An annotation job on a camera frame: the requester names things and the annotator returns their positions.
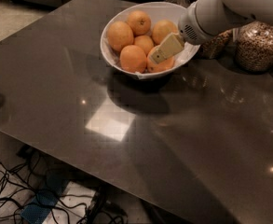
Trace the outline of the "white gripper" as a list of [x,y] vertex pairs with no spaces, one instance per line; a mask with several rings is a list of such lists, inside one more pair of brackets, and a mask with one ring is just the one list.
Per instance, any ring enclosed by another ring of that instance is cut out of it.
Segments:
[[212,36],[200,27],[196,8],[197,5],[193,3],[180,16],[178,21],[180,34],[168,34],[149,55],[153,63],[162,63],[180,53],[184,49],[184,41],[192,45],[201,45],[212,39]]

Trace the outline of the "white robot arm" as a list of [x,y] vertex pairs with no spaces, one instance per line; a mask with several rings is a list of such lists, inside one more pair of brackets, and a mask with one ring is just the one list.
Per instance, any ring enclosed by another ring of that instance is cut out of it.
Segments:
[[197,0],[180,14],[179,31],[167,35],[149,59],[162,63],[180,53],[185,43],[201,45],[253,21],[273,26],[273,0]]

